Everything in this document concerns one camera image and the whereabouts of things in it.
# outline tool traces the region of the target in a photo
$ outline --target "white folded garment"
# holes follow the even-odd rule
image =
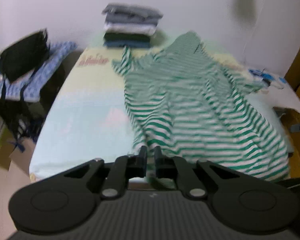
[[[110,23],[105,22],[104,30],[107,32],[134,33],[153,35],[157,27],[151,24],[133,24],[133,23]]]

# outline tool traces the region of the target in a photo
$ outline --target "gray folded garment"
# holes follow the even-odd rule
[[[110,23],[135,23],[135,24],[151,24],[158,25],[159,18],[140,17],[139,15],[127,15],[118,13],[107,13],[106,22]]]
[[[109,3],[102,13],[139,15],[140,17],[144,18],[151,17],[157,19],[161,19],[163,17],[162,13],[160,13],[157,9],[123,3]]]

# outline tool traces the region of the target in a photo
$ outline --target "wire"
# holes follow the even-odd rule
[[[254,27],[253,27],[253,29],[252,29],[252,32],[251,32],[250,36],[248,37],[248,39],[247,39],[247,41],[246,41],[246,43],[245,43],[245,45],[244,45],[243,52],[242,52],[243,65],[246,65],[246,63],[247,63],[247,58],[246,58],[246,55],[245,55],[245,51],[246,51],[247,44],[248,44],[248,43],[251,41],[251,39],[253,38],[253,35],[254,35],[254,33],[255,33],[255,30],[256,30],[256,28],[258,27],[259,18],[260,18],[260,15],[261,15],[261,13],[262,13],[262,10],[263,10],[263,8],[264,8],[264,6],[265,6],[265,2],[266,2],[266,0],[262,0],[262,2],[261,2],[261,10],[260,10],[259,15],[258,15],[258,17],[257,17],[256,23],[255,23],[255,25],[254,25]]]

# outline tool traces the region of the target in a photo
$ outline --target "silver bolt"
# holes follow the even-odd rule
[[[194,188],[190,190],[190,195],[192,197],[202,197],[206,194],[206,192],[201,188]]]
[[[114,188],[107,188],[102,191],[103,196],[105,197],[115,197],[118,192]]]

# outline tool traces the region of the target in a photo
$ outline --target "black bag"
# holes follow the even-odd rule
[[[6,48],[0,54],[0,72],[4,78],[12,83],[32,69],[36,72],[49,58],[47,39],[48,33],[45,29]]]

